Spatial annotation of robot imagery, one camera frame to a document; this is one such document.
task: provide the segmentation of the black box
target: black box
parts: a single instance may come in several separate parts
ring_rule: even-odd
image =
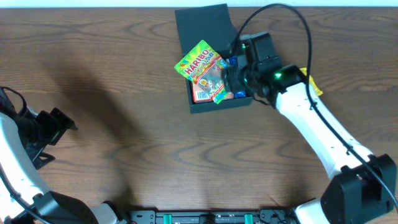
[[[206,41],[224,59],[230,58],[229,44],[236,36],[226,4],[196,7],[175,11],[178,36],[182,56],[186,56],[201,40]],[[250,105],[253,97],[246,92],[247,97],[223,100],[218,105],[214,102],[195,103],[192,99],[192,86],[187,81],[188,100],[191,113],[235,108]]]

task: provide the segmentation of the green strip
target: green strip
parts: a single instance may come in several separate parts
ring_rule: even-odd
[[[163,224],[172,224],[172,216],[164,215],[163,216]]]
[[[244,215],[244,224],[253,224],[253,215],[245,214]]]

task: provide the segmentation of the barcode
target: barcode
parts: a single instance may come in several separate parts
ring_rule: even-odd
[[[197,100],[209,100],[210,96],[205,91],[197,91]]]

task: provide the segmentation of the wooden tabletop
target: wooden tabletop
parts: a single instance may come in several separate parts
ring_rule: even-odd
[[[60,108],[79,127],[46,148],[57,160],[42,178],[89,206],[257,209],[320,197],[329,183],[321,162],[270,106],[190,114],[174,70],[174,10],[0,10],[0,84],[37,111]],[[255,10],[229,9],[233,24]],[[398,162],[398,9],[299,10],[323,102],[375,155]],[[284,63],[304,67],[302,27],[271,9],[244,32],[268,30]],[[390,213],[374,223],[397,221]]]

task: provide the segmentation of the candy bag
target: candy bag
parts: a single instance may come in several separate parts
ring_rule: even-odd
[[[218,104],[227,95],[221,79],[221,71],[227,66],[224,59],[201,40],[174,68]]]

